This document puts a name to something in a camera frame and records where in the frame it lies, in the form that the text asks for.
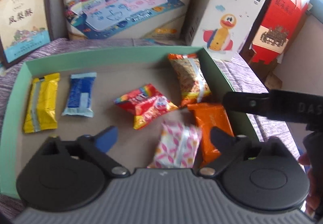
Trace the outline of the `person's right hand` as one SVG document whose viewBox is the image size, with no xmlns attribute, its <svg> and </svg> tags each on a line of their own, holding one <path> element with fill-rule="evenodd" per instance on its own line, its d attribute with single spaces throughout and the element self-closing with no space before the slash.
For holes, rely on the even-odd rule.
<svg viewBox="0 0 323 224">
<path fill-rule="evenodd" d="M 321 198 L 316 188 L 316 178 L 313 175 L 313 169 L 311 167 L 310 159 L 306 153 L 302 154 L 298 159 L 299 164 L 309 167 L 307 176 L 310 181 L 309 194 L 306 198 L 305 212 L 308 215 L 313 215 L 316 209 L 319 207 Z"/>
</svg>

